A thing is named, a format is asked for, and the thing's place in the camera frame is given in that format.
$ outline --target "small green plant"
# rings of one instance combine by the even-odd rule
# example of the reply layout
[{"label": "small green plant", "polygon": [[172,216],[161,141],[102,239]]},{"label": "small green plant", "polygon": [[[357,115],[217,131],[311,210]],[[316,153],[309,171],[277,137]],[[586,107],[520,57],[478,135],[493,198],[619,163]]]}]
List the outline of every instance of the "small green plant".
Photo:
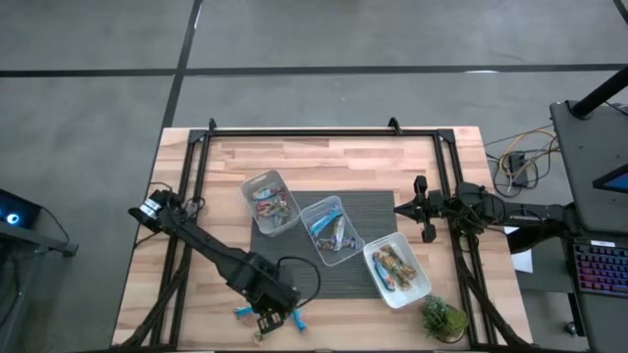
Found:
[{"label": "small green plant", "polygon": [[445,303],[443,299],[428,295],[421,308],[423,327],[429,337],[443,341],[455,340],[462,335],[468,322],[464,312]]}]

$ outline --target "wooden table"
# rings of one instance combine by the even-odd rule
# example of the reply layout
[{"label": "wooden table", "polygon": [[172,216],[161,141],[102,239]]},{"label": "wooden table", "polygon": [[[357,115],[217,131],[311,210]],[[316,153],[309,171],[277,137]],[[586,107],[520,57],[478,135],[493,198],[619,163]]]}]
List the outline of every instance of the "wooden table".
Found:
[{"label": "wooden table", "polygon": [[[470,126],[454,127],[454,130],[465,181],[491,189],[479,129]],[[164,130],[153,181],[164,181],[173,186],[179,184],[187,134],[187,128]],[[445,151],[449,184],[455,185],[448,155]],[[194,158],[192,179],[198,153]],[[392,190],[395,205],[412,199],[412,181],[417,175],[427,177],[430,189],[441,187],[434,144],[429,137],[214,137],[203,181],[207,206],[198,223],[228,245],[248,250],[252,219],[241,199],[239,187],[246,179],[270,169],[278,170],[293,191]],[[188,195],[192,194],[193,185],[191,180]],[[424,244],[420,235],[422,226],[401,216],[396,216],[396,221],[398,230],[407,236],[427,272],[432,293],[460,307],[446,222],[433,220],[438,237],[433,243]],[[149,231],[142,228],[138,239],[148,234]],[[157,235],[134,251],[114,343],[129,337],[154,304],[167,238],[163,234]],[[531,342],[528,320],[503,235],[495,231],[481,235],[480,254],[492,301],[515,331]],[[194,252],[180,349],[419,350],[468,347],[466,338],[453,345],[427,338],[418,303],[392,310],[381,299],[314,300],[303,309],[308,324],[306,335],[299,335],[293,324],[287,323],[258,347],[251,340],[255,329],[238,321],[233,313],[235,307],[246,305],[245,301],[224,283],[214,265]],[[479,305],[475,299],[472,301],[480,342],[486,342]],[[167,317],[171,314],[172,310],[167,312]],[[164,332],[169,332],[169,324],[165,324]]]}]

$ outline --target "ribbed mat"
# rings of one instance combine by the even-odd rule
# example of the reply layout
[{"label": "ribbed mat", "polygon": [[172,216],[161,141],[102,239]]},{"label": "ribbed mat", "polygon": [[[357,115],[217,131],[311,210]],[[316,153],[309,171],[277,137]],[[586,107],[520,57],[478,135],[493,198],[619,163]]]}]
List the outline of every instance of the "ribbed mat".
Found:
[{"label": "ribbed mat", "polygon": [[[296,191],[293,195],[301,209],[328,196],[338,196],[353,226],[367,244],[396,232],[394,199],[391,191]],[[262,254],[273,262],[282,256],[299,256],[316,264],[322,278],[318,298],[380,297],[362,253],[336,266],[325,266],[300,221],[298,226],[272,238],[262,234],[253,222],[251,236],[251,251]],[[283,264],[290,267],[295,285],[302,292],[302,297],[310,296],[316,289],[316,275],[311,267],[292,260]]]}]

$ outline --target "keyboard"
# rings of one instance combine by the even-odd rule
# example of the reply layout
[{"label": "keyboard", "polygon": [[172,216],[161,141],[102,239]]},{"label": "keyboard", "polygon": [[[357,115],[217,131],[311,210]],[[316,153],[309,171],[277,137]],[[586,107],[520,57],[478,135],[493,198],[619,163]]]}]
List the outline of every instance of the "keyboard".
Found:
[{"label": "keyboard", "polygon": [[628,297],[628,249],[574,244],[580,291]]}]

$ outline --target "plastic container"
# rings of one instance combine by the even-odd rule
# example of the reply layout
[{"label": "plastic container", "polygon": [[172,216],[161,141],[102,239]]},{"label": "plastic container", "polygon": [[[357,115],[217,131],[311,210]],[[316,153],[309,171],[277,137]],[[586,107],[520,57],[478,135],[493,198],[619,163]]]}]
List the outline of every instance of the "plastic container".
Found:
[{"label": "plastic container", "polygon": [[[382,280],[375,270],[375,262],[373,261],[373,253],[381,251],[380,248],[384,245],[390,245],[397,256],[401,258],[406,265],[416,270],[416,277],[410,281],[412,285],[410,289],[401,290],[397,283],[395,283],[395,291],[389,291],[384,287]],[[402,308],[423,298],[432,291],[432,284],[427,275],[425,275],[421,264],[419,264],[419,261],[416,259],[410,247],[410,243],[408,243],[405,235],[400,232],[394,232],[366,244],[364,247],[364,260],[366,261],[366,266],[369,268],[377,289],[380,291],[382,299],[393,309]]]},{"label": "plastic container", "polygon": [[[312,226],[321,220],[326,215],[333,212],[335,209],[340,209],[340,214],[344,217],[344,239],[350,239],[351,237],[355,238],[355,248],[343,248],[340,251],[333,250],[323,250],[319,249],[316,246],[317,239],[330,239],[334,232],[334,225],[336,220],[334,220],[331,224],[326,226],[318,236],[313,236],[311,232]],[[355,254],[362,251],[365,245],[364,239],[362,239],[358,234],[351,220],[346,215],[344,208],[342,207],[342,202],[340,198],[337,196],[327,197],[313,205],[310,205],[303,209],[301,212],[301,220],[303,221],[303,225],[305,229],[307,229],[307,233],[310,235],[310,239],[312,240],[312,244],[318,251],[321,260],[323,260],[323,264],[327,266],[335,266],[346,259],[354,256]]]},{"label": "plastic container", "polygon": [[[263,187],[283,187],[286,190],[286,201],[288,202],[290,213],[286,217],[286,221],[282,226],[276,227],[273,217],[262,217],[257,214],[255,209],[257,201],[253,200],[251,195],[253,192]],[[249,179],[242,184],[241,190],[242,196],[244,196],[244,200],[246,200],[246,204],[248,205],[248,209],[251,211],[255,223],[257,223],[259,230],[262,233],[271,237],[276,236],[281,232],[294,227],[298,223],[298,216],[301,213],[301,210],[279,172],[272,170],[264,173],[263,175]]]}]

